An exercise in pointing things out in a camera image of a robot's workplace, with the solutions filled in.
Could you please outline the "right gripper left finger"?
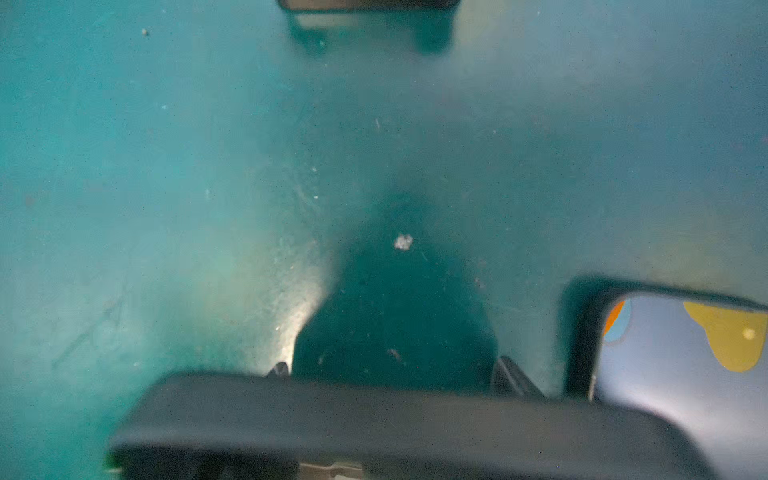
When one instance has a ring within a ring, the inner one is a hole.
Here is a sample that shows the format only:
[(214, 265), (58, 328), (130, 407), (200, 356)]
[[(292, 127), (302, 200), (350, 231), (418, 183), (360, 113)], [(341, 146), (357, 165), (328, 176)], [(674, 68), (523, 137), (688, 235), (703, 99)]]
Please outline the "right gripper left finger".
[(267, 373), (267, 378), (289, 378), (290, 366), (283, 361), (276, 363), (271, 370)]

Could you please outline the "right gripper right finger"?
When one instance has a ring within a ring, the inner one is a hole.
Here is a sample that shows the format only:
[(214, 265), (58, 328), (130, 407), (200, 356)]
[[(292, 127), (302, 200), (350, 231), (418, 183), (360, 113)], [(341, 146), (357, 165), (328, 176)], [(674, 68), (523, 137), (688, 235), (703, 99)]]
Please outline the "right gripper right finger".
[(501, 356), (493, 366), (491, 390), (494, 394), (516, 398), (543, 399), (542, 391), (508, 356)]

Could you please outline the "black phone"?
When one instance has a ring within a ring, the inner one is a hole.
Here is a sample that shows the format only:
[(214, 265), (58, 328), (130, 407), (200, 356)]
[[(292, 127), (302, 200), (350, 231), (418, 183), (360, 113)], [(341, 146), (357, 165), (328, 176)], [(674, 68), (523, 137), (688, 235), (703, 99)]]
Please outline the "black phone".
[(724, 479), (767, 476), (767, 306), (639, 284), (573, 305), (567, 390), (676, 424)]
[(293, 477), (351, 461), (389, 477), (712, 479), (676, 426), (588, 402), (194, 372), (151, 386), (109, 441), (136, 477), (213, 477), (228, 460)]

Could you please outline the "black stand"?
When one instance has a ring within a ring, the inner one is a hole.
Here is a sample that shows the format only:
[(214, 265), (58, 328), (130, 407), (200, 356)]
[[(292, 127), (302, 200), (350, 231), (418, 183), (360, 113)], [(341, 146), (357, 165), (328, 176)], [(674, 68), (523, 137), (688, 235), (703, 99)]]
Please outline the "black stand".
[(332, 12), (355, 10), (449, 9), (459, 0), (278, 0), (286, 10), (298, 12)]

